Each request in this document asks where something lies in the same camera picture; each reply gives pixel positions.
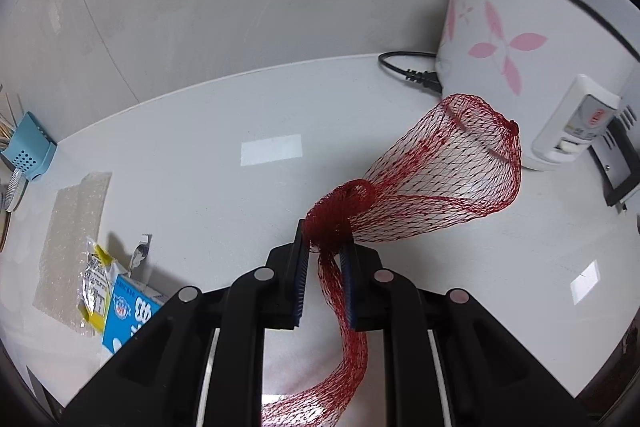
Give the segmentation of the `clear bubble wrap sheet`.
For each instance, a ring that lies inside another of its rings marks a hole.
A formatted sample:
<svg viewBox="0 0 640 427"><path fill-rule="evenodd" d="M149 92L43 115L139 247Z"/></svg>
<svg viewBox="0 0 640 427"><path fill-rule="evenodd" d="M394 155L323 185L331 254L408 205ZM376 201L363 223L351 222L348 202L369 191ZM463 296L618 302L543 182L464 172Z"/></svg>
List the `clear bubble wrap sheet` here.
<svg viewBox="0 0 640 427"><path fill-rule="evenodd" d="M82 272L89 242L99 235L109 172L92 172L55 195L39 261L34 307L73 332L91 336L93 328L79 310Z"/></svg>

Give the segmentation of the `white floral rice cooker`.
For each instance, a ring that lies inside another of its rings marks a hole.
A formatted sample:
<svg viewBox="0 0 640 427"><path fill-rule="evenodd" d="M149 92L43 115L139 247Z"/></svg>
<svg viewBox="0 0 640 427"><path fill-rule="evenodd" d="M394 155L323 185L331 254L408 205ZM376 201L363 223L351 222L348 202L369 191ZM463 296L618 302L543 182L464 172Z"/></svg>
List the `white floral rice cooker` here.
<svg viewBox="0 0 640 427"><path fill-rule="evenodd" d="M606 128L639 54L582 0L449 0L442 93L474 94L520 127L522 163L554 170Z"/></svg>

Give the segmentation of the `yellow snack wrapper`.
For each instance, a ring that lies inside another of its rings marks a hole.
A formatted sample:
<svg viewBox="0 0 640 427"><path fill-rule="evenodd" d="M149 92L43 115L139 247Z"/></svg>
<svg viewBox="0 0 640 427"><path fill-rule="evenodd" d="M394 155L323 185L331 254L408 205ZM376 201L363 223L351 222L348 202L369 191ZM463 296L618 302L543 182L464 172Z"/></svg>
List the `yellow snack wrapper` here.
<svg viewBox="0 0 640 427"><path fill-rule="evenodd" d="M117 261L88 237L85 264L80 272L77 308L82 319L103 334L112 291L118 274Z"/></svg>

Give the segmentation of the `blue utensil holder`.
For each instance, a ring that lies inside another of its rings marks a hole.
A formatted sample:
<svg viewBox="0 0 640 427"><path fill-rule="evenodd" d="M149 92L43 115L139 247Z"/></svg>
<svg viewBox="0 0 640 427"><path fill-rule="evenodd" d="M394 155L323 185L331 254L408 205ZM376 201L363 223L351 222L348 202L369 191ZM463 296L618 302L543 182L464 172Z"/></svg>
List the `blue utensil holder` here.
<svg viewBox="0 0 640 427"><path fill-rule="evenodd" d="M1 155L20 170L27 181L32 182L47 172L57 147L58 144L50 138L38 119L27 112Z"/></svg>

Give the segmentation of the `blue white milk carton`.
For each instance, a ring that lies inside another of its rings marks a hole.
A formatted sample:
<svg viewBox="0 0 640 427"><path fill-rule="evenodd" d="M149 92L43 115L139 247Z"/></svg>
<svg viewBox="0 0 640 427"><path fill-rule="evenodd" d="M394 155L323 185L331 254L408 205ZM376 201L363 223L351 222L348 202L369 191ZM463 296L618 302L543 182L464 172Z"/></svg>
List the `blue white milk carton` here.
<svg viewBox="0 0 640 427"><path fill-rule="evenodd" d="M111 358L168 300L160 291L134 277L134 272L148 257L151 241L151 234L143 234L127 268L116 261L110 268L112 285L102 333L102 349L107 358Z"/></svg>

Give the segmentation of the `red mesh net bag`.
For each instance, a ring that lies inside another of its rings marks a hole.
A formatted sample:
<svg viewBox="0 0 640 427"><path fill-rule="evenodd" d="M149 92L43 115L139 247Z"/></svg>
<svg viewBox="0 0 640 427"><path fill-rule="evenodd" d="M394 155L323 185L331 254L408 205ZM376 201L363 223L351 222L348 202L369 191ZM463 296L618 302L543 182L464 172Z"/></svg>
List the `red mesh net bag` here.
<svg viewBox="0 0 640 427"><path fill-rule="evenodd" d="M342 359L319 384L264 405L266 426L334 426L368 366L368 340L347 322L345 277L335 258L347 239L385 243L484 218L521 187L518 124L482 98L443 98L360 178L307 212L304 234L318 254L326 304L340 328Z"/></svg>

